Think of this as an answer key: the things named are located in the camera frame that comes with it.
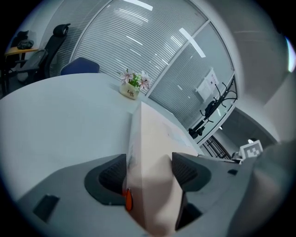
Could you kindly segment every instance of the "window blinds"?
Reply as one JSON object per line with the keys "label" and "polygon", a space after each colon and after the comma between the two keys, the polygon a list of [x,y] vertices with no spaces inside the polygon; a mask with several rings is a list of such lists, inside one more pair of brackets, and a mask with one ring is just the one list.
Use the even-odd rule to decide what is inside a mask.
{"label": "window blinds", "polygon": [[212,24],[207,24],[195,38],[195,42],[203,51],[201,57],[194,44],[189,44],[159,81],[149,98],[172,112],[186,128],[192,127],[201,118],[200,109],[218,95],[214,94],[206,101],[195,91],[211,68],[219,80],[220,92],[225,90],[233,74],[233,66],[229,55]]}
{"label": "window blinds", "polygon": [[153,84],[187,42],[179,29],[193,35],[207,19],[182,0],[141,2],[150,7],[124,0],[109,3],[86,30],[73,59],[93,60],[118,80],[118,72],[127,68],[144,70]]}
{"label": "window blinds", "polygon": [[69,59],[86,25],[109,0],[64,0],[50,20],[40,46],[45,47],[57,25],[70,23],[66,40],[50,65],[50,76],[57,76]]}

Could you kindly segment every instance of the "cardboard box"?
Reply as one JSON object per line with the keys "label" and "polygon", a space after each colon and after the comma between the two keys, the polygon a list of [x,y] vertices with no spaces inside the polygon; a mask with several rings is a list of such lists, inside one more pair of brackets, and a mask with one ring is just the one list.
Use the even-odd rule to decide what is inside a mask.
{"label": "cardboard box", "polygon": [[186,135],[145,103],[132,117],[127,156],[127,188],[131,189],[131,216],[150,234],[175,232],[182,190],[172,173],[172,153],[197,156]]}

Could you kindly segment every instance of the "black office chair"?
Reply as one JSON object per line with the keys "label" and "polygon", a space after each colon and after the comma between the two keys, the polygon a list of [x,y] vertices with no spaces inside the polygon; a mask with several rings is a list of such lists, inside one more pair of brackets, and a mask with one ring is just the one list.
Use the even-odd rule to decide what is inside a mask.
{"label": "black office chair", "polygon": [[70,24],[58,25],[54,29],[53,36],[50,37],[44,50],[39,50],[29,60],[17,61],[20,63],[25,62],[21,70],[16,72],[18,74],[19,82],[27,85],[35,81],[50,78],[50,63],[65,41],[69,25]]}
{"label": "black office chair", "polygon": [[37,75],[38,81],[46,78],[50,78],[49,67],[50,67],[51,61],[66,39],[69,25],[71,24],[58,25],[54,29],[53,36],[50,37],[47,45],[45,46],[45,49],[47,50],[48,55],[47,55],[46,61],[44,61],[44,63],[41,65],[41,68],[43,69],[43,71],[40,71],[40,73]]}

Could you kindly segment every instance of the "desk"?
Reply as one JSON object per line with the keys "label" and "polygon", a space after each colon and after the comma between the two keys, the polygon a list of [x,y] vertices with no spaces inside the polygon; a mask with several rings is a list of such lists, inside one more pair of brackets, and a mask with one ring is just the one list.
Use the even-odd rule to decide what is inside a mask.
{"label": "desk", "polygon": [[12,47],[8,51],[5,52],[4,57],[3,57],[3,62],[2,62],[3,68],[1,68],[1,78],[0,78],[3,96],[5,96],[7,94],[8,89],[9,89],[9,79],[8,78],[5,79],[5,74],[8,73],[8,70],[10,68],[6,68],[5,58],[7,56],[21,54],[21,60],[24,60],[26,53],[35,52],[35,51],[38,51],[38,49],[19,50],[17,47]]}
{"label": "desk", "polygon": [[122,96],[120,81],[100,74],[49,78],[0,100],[0,157],[14,200],[51,173],[104,156],[128,152],[132,113],[143,101],[180,127],[170,112],[139,94]]}
{"label": "desk", "polygon": [[12,47],[8,51],[5,52],[4,56],[10,56],[15,54],[22,54],[22,60],[25,59],[25,53],[35,52],[38,49],[27,49],[27,50],[19,50],[17,47]]}

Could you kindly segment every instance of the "office chair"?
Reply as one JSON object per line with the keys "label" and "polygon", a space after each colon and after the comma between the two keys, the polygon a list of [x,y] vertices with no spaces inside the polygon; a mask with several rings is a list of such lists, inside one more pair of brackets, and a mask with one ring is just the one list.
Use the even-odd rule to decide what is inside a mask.
{"label": "office chair", "polygon": [[61,75],[77,73],[99,73],[100,66],[89,59],[79,57],[61,69]]}
{"label": "office chair", "polygon": [[33,83],[35,74],[40,69],[40,65],[46,59],[47,55],[47,50],[37,51],[25,62],[21,69],[11,73],[11,75],[16,74],[18,81],[22,84],[27,85]]}
{"label": "office chair", "polygon": [[[65,41],[67,37],[69,25],[70,24],[65,24],[65,25],[58,25],[57,27],[55,27],[55,29],[53,30],[53,35],[50,37],[48,43],[44,48],[44,50],[47,52],[46,57],[41,57],[40,51],[44,52],[44,50],[40,50],[37,52],[38,55],[34,54],[35,57],[33,59],[30,58],[28,61],[27,60],[21,61],[21,62],[25,62],[24,66],[26,65],[26,70],[35,68],[35,70],[33,70],[34,73],[30,73],[30,74],[28,72],[24,73],[23,70],[17,71],[18,80],[22,84],[27,85],[35,81],[40,81],[46,78],[50,78],[50,75],[49,75],[50,63],[54,58],[55,54],[57,53],[57,51],[59,50],[59,48],[61,47],[61,45],[63,44],[63,42]],[[36,68],[36,63],[37,63],[36,60],[40,63],[38,68]]]}

